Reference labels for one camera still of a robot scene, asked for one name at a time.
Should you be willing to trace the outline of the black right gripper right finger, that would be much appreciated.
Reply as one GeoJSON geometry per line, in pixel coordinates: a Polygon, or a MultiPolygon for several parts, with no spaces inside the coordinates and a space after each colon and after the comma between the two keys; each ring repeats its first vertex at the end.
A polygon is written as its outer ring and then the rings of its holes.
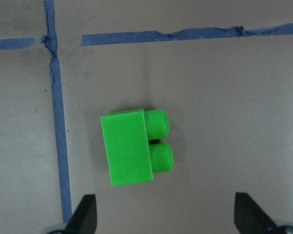
{"type": "Polygon", "coordinates": [[[279,227],[248,193],[235,194],[234,224],[240,234],[281,233],[279,227]]]}

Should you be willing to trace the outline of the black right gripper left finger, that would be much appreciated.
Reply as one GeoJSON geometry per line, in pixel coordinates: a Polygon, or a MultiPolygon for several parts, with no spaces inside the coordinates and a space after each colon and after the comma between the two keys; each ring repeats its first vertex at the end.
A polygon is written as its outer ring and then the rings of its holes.
{"type": "Polygon", "coordinates": [[[96,195],[84,195],[73,216],[65,226],[64,234],[94,234],[97,229],[96,195]]]}

